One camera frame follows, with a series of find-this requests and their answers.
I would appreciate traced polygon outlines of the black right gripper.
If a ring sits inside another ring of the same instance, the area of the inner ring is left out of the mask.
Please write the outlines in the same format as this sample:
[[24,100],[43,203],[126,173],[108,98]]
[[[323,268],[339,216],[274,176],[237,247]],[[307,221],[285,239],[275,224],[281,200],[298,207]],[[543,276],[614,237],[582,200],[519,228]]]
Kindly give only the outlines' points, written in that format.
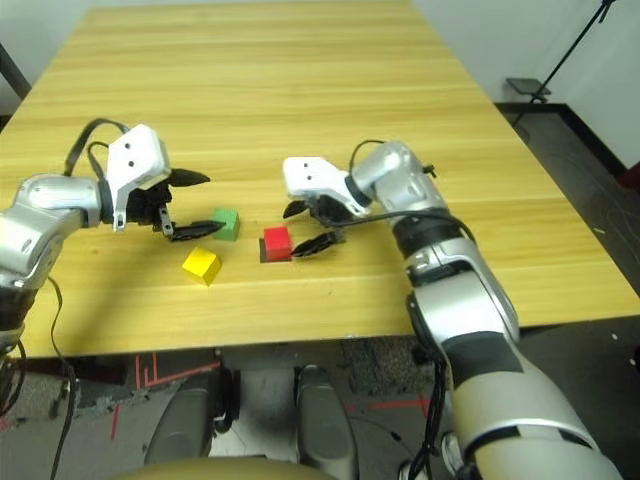
[[[350,211],[339,201],[327,195],[293,200],[284,209],[283,217],[293,217],[305,211],[327,229],[345,228],[350,221]],[[330,230],[297,245],[291,253],[294,258],[304,258],[320,253],[333,245],[343,243],[345,234],[341,230]]]

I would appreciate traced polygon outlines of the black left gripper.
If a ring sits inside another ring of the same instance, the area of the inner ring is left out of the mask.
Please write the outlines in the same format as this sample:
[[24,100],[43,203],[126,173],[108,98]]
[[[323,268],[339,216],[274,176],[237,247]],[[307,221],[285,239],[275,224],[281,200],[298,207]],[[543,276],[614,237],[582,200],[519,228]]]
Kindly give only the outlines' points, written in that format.
[[171,242],[194,240],[211,235],[226,226],[225,222],[215,220],[195,221],[186,226],[174,226],[168,204],[172,201],[170,185],[173,187],[189,187],[210,181],[200,172],[187,169],[173,169],[167,179],[144,190],[134,189],[130,192],[126,215],[127,222],[140,226],[151,226],[154,232],[161,233]]

